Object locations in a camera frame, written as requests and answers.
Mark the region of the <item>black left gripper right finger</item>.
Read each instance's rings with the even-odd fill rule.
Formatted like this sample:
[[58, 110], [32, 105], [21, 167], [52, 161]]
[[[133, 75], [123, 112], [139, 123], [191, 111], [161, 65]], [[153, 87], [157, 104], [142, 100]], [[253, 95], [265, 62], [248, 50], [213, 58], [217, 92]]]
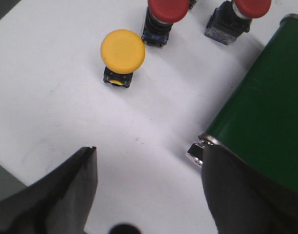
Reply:
[[202, 183], [220, 234], [298, 234], [298, 194], [221, 146], [203, 153]]

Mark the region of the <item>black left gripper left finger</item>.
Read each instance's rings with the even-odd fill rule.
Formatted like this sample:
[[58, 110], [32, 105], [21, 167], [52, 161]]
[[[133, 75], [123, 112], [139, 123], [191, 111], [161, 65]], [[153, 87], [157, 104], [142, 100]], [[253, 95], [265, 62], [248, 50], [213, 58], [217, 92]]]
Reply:
[[39, 181], [0, 201], [0, 234], [84, 233], [97, 185], [97, 149], [82, 147]]

